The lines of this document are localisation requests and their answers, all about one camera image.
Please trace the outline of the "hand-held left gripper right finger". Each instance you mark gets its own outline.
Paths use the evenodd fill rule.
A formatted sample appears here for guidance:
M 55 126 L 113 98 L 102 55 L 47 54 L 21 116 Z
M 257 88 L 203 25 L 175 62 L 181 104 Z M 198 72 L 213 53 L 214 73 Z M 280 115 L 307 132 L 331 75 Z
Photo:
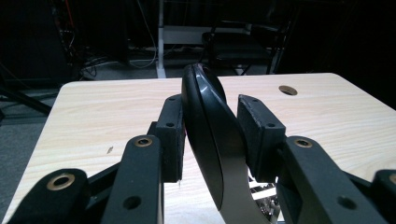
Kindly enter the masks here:
M 237 119 L 247 142 L 250 173 L 257 182 L 275 182 L 286 127 L 261 100 L 244 94 L 238 96 Z

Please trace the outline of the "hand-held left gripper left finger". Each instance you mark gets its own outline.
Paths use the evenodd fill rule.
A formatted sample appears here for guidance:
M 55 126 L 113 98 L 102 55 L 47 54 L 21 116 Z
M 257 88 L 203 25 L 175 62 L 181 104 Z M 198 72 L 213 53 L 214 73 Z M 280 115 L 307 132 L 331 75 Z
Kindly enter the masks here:
M 148 133 L 161 141 L 163 181 L 176 183 L 181 180 L 186 134 L 180 94 L 164 101 L 160 116 L 151 122 Z

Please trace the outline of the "black stapler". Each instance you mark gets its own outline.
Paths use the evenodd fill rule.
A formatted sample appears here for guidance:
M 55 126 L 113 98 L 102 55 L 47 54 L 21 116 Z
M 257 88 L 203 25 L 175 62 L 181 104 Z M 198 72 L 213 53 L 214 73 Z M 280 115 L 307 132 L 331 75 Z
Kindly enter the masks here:
M 252 195 L 255 178 L 247 165 L 246 138 L 219 79 L 203 64 L 190 64 L 182 77 L 181 98 L 191 149 L 224 222 L 272 224 L 265 211 L 278 209 Z

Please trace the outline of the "black chair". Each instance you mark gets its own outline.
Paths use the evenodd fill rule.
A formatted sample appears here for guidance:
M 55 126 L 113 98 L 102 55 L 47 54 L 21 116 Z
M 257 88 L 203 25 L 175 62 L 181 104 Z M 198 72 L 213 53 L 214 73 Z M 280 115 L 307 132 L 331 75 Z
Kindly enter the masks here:
M 281 25 L 268 22 L 221 20 L 202 34 L 204 52 L 213 66 L 242 69 L 245 75 L 252 65 L 265 65 L 269 74 L 282 35 Z

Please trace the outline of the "black metal stand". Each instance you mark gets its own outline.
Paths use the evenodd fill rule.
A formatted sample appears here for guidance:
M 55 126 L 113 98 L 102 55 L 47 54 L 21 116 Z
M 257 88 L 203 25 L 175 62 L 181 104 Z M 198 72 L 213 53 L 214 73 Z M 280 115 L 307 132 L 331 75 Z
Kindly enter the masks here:
M 51 111 L 51 107 L 49 105 L 45 105 L 40 101 L 29 97 L 19 91 L 12 90 L 11 88 L 4 87 L 0 85 L 0 95 L 4 95 L 16 102 L 19 102 L 23 105 L 31 107 L 32 109 L 48 116 Z

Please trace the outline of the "dark equipment cabinet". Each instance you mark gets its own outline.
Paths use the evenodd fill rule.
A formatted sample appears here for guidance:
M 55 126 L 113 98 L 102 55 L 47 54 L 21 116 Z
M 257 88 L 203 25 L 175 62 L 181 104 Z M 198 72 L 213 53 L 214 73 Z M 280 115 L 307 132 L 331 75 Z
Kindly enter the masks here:
M 9 83 L 72 79 L 49 0 L 0 0 L 0 64 Z

